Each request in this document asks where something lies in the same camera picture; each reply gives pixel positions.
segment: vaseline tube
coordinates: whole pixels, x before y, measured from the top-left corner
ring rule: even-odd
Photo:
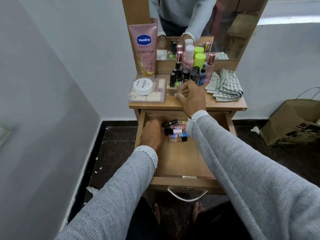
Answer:
[[[131,38],[136,50],[138,63],[141,67],[142,76],[154,78],[157,59],[157,34],[158,25],[138,24],[129,25]]]

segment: wooden drawer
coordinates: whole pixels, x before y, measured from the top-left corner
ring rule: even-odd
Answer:
[[[229,112],[208,112],[226,130],[237,136]],[[138,123],[135,148],[140,144],[142,129],[150,119],[187,121],[182,111],[141,111]],[[149,190],[174,192],[208,191],[224,194],[217,179],[206,165],[197,143],[191,137],[188,141],[171,144],[166,136],[158,153],[158,168],[148,187]]]

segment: brown paper bag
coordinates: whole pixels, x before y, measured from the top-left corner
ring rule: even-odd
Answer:
[[[270,117],[260,134],[267,145],[305,144],[320,138],[320,101],[289,99]]]

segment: mirror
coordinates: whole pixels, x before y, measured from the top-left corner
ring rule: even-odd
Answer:
[[[175,60],[178,44],[216,53],[216,60],[238,60],[255,29],[266,0],[148,0],[158,19],[157,60]],[[205,40],[213,40],[210,46]]]

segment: sleeve cuff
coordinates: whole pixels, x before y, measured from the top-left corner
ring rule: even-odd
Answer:
[[[194,42],[197,41],[197,40],[195,39],[195,36],[194,36],[192,33],[190,33],[189,31],[184,32],[182,35],[190,35],[190,36],[192,37],[192,39],[193,39]]]
[[[205,110],[199,110],[199,111],[195,112],[193,115],[191,115],[191,119],[188,119],[188,123],[186,124],[186,133],[189,136],[192,137],[191,129],[192,129],[193,124],[196,123],[197,120],[202,116],[210,116],[210,115]]]
[[[138,146],[133,152],[145,152],[151,158],[154,165],[154,170],[156,170],[158,166],[158,155],[153,148],[147,145],[141,145]]]
[[[160,32],[158,32],[158,36],[157,36],[157,37],[159,37],[159,36],[161,36],[161,35],[166,36],[166,33],[165,33],[164,31],[160,31]]]

